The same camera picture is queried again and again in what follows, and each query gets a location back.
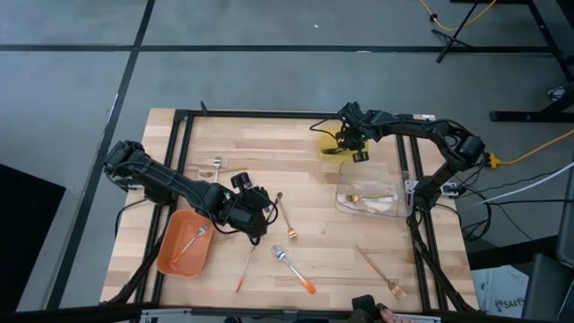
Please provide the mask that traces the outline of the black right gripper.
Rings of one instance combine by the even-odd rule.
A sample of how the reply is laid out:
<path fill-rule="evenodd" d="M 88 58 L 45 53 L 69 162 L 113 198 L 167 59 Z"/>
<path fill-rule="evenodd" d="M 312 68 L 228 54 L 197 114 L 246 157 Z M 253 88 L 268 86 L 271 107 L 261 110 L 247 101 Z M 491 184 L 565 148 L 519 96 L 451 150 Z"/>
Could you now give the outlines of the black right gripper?
<path fill-rule="evenodd" d="M 337 116 L 342 123 L 340 130 L 335 134 L 337 146 L 342 150 L 352 151 L 353 162 L 367 161 L 370 157 L 366 142 L 370 137 L 363 128 L 372 121 L 373 112 L 371 110 L 362 112 L 360 104 L 355 101 L 346 103 L 337 112 Z"/>

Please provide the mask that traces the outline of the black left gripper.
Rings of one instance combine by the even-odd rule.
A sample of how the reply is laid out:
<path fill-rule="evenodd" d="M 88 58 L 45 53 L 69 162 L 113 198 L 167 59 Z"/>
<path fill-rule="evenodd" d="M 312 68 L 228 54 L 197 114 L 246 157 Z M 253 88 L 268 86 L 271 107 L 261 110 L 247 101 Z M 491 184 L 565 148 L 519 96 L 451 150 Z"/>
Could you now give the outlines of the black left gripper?
<path fill-rule="evenodd" d="M 255 186 L 246 172 L 232 176 L 230 182 L 239 192 L 223 190 L 222 209 L 215 215 L 214 222 L 221 226 L 229 225 L 250 239 L 263 237 L 270 225 L 264 214 L 264 210 L 272 206 L 268 192 Z"/>

